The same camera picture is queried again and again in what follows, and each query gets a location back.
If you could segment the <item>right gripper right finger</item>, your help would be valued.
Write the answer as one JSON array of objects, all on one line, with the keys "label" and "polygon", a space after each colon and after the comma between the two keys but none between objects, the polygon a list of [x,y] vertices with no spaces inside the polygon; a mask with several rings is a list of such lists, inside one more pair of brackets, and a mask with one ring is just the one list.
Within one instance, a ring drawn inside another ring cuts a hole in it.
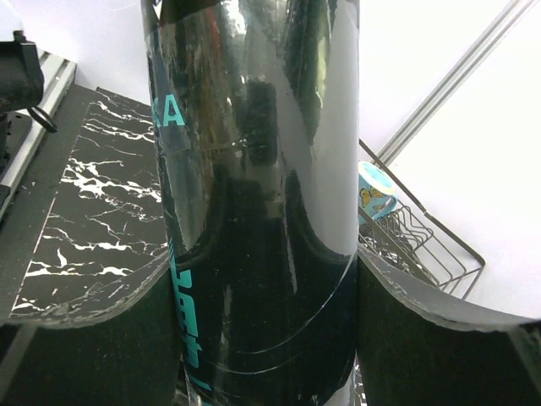
[{"label": "right gripper right finger", "polygon": [[370,405],[538,405],[540,322],[441,292],[358,250],[357,351]]}]

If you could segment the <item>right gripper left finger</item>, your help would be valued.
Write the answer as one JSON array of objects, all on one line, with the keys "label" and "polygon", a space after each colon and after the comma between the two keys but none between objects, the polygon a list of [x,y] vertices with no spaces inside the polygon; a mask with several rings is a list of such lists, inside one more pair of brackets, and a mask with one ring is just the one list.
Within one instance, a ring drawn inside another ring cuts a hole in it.
[{"label": "right gripper left finger", "polygon": [[1,322],[3,405],[171,405],[181,360],[168,255]]}]

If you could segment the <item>black shuttlecock tube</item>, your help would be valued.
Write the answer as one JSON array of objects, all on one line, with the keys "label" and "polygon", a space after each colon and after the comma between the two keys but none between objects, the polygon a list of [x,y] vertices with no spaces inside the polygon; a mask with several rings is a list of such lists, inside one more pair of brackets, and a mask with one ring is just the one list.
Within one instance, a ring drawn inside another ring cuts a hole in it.
[{"label": "black shuttlecock tube", "polygon": [[143,1],[193,405],[351,405],[359,6]]}]

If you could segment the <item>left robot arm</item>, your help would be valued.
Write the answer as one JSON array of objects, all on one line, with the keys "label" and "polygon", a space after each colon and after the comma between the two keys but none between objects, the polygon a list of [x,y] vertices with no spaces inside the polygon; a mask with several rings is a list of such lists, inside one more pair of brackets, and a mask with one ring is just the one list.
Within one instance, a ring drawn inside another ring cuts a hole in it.
[{"label": "left robot arm", "polygon": [[27,110],[48,132],[57,132],[52,118],[38,107],[43,95],[44,75],[36,44],[27,40],[22,30],[15,30],[11,41],[1,42],[1,170],[8,162],[8,115],[11,112]]}]

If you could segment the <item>blue butterfly mug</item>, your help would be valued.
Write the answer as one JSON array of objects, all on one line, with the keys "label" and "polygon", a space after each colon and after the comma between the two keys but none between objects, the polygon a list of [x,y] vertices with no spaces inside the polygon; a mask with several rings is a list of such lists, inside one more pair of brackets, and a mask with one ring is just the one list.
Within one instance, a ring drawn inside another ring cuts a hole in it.
[{"label": "blue butterfly mug", "polygon": [[396,186],[374,164],[358,162],[358,205],[374,221],[390,214],[397,205]]}]

